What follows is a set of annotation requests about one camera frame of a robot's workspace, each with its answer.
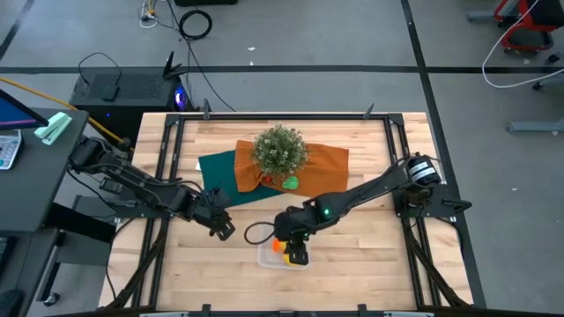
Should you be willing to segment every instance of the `gray floor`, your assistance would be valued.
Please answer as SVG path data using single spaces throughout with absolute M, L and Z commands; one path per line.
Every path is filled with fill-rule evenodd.
M 501 31 L 469 24 L 465 12 L 493 7 L 497 1 L 410 0 L 427 66 L 479 67 Z M 0 3 L 0 38 L 24 1 Z M 141 29 L 138 0 L 36 0 L 0 67 L 76 67 L 84 56 L 103 51 L 124 66 L 158 66 L 175 50 L 187 49 L 164 27 Z M 241 0 L 235 6 L 204 7 L 214 19 L 210 36 L 194 44 L 202 65 L 393 65 L 414 66 L 415 58 L 396 0 Z M 180 14 L 186 9 L 177 8 Z M 170 24 L 166 3 L 157 14 Z M 202 27 L 194 21 L 191 29 Z M 564 45 L 564 34 L 555 40 Z M 500 49 L 488 65 L 535 66 L 537 58 L 509 56 Z M 109 65 L 93 58 L 88 66 Z M 62 100 L 70 97 L 78 75 L 3 74 Z M 210 73 L 220 95 L 238 110 L 427 111 L 419 74 L 364 72 Z M 495 83 L 515 83 L 536 75 L 495 75 Z M 463 199 L 472 244 L 489 307 L 564 312 L 564 214 L 560 180 L 564 176 L 562 135 L 510 135 L 512 120 L 564 117 L 564 92 L 530 85 L 511 90 L 488 86 L 481 75 L 431 74 L 431 84 Z M 203 81 L 190 75 L 194 99 L 214 110 L 223 106 Z M 6 85 L 2 89 L 33 107 L 58 107 Z M 63 182 L 57 201 L 90 195 L 72 180 Z M 80 291 L 76 281 L 81 281 Z M 55 291 L 57 305 L 34 306 L 30 316 L 95 308 L 103 269 L 66 266 Z

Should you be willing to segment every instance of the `orange object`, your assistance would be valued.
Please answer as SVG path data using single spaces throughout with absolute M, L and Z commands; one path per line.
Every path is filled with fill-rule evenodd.
M 315 197 L 317 195 L 333 192 L 346 191 L 349 179 L 349 151 L 322 144 L 306 144 L 308 149 L 308 161 L 304 168 L 296 171 L 300 182 L 294 190 L 284 189 L 284 180 L 273 180 L 266 182 L 260 167 L 252 159 L 253 143 L 248 141 L 237 141 L 235 147 L 235 179 L 239 192 L 255 190 L 262 182 L 263 186 L 276 190 Z
M 276 253 L 284 252 L 286 250 L 286 243 L 280 242 L 278 239 L 272 241 L 272 251 Z

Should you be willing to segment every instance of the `green object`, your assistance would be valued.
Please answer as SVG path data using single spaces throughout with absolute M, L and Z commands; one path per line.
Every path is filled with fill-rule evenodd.
M 219 187 L 225 190 L 231 198 L 229 206 L 284 194 L 263 185 L 258 185 L 252 192 L 240 193 L 237 190 L 237 180 L 235 179 L 235 151 L 203 156 L 199 158 L 199 162 L 204 176 L 204 188 L 210 190 Z
M 58 113 L 49 118 L 49 125 L 35 130 L 34 134 L 46 145 L 51 145 L 71 123 L 72 118 L 66 113 Z
M 300 181 L 298 181 L 298 178 L 295 176 L 290 176 L 282 183 L 282 188 L 294 190 L 299 185 L 300 185 Z

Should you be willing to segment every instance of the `green plant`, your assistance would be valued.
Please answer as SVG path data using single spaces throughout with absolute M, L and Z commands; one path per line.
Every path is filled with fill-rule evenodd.
M 298 130 L 277 124 L 255 139 L 253 160 L 265 175 L 285 178 L 303 168 L 308 150 Z

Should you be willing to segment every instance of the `calculator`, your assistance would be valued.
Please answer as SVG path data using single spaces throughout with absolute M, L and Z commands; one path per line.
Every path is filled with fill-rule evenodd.
M 0 130 L 0 171 L 11 168 L 21 144 L 21 130 Z

